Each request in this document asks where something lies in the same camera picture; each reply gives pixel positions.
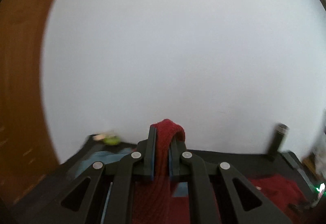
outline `ribbed red fabric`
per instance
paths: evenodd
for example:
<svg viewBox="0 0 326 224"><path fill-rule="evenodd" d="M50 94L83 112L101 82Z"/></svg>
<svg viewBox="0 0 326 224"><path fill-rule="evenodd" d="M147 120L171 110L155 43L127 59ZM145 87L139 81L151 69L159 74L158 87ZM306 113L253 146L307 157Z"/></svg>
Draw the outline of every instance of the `ribbed red fabric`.
<svg viewBox="0 0 326 224"><path fill-rule="evenodd" d="M156 127L155 175L151 183L137 183L133 202L133 224L167 224L172 194L176 184L170 183L168 150L173 136L185 141L182 126L169 119L153 124Z"/></svg>

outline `round metal rivet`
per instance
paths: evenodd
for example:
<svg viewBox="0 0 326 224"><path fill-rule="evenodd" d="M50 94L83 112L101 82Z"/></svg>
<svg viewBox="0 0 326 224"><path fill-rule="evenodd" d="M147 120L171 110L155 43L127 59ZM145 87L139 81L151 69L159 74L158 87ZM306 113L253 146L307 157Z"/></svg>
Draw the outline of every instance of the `round metal rivet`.
<svg viewBox="0 0 326 224"><path fill-rule="evenodd" d="M191 152L185 151L185 152L182 154L182 157L183 157L183 158L186 158L186 159L189 159L189 158L192 157L192 154L191 154Z"/></svg>
<svg viewBox="0 0 326 224"><path fill-rule="evenodd" d="M94 169L101 169L103 167L103 163L102 162L94 162L93 163L93 168Z"/></svg>
<svg viewBox="0 0 326 224"><path fill-rule="evenodd" d="M135 151L135 152L133 152L133 153L131 154L131 157L134 158L134 159L138 159L138 158L141 157L141 153Z"/></svg>
<svg viewBox="0 0 326 224"><path fill-rule="evenodd" d="M228 162L221 162L220 167L224 170L230 169L230 164Z"/></svg>

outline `wooden door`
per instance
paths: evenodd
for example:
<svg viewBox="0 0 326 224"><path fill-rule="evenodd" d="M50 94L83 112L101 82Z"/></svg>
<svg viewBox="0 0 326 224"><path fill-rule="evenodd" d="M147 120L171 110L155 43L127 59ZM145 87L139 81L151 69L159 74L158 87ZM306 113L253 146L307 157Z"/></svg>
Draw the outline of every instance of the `wooden door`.
<svg viewBox="0 0 326 224"><path fill-rule="evenodd" d="M0 197L8 206L58 166L40 93L41 43L52 1L0 2Z"/></svg>

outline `white wall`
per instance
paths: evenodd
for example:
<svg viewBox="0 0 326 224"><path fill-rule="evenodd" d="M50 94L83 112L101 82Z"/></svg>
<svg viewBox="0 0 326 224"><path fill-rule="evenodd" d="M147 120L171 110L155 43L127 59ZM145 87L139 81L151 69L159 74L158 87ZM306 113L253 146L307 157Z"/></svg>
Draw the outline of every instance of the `white wall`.
<svg viewBox="0 0 326 224"><path fill-rule="evenodd" d="M310 149L326 95L319 0L56 0L44 38L43 104L63 162L86 135L127 142L170 118L186 145L264 152L272 127Z"/></svg>

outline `triangular cutout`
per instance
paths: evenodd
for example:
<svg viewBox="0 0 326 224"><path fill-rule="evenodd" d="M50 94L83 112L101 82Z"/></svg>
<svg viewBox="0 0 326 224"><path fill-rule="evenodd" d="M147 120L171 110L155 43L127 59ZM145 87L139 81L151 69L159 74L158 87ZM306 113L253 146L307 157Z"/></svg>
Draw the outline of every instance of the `triangular cutout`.
<svg viewBox="0 0 326 224"><path fill-rule="evenodd" d="M69 193L69 195L66 196L65 199L63 199L61 205L65 208L71 209L72 211L78 211L90 182L91 179L89 177L85 178L74 190Z"/></svg>
<svg viewBox="0 0 326 224"><path fill-rule="evenodd" d="M238 178L233 178L232 181L237 190L244 211L250 211L262 205L260 199L256 197Z"/></svg>

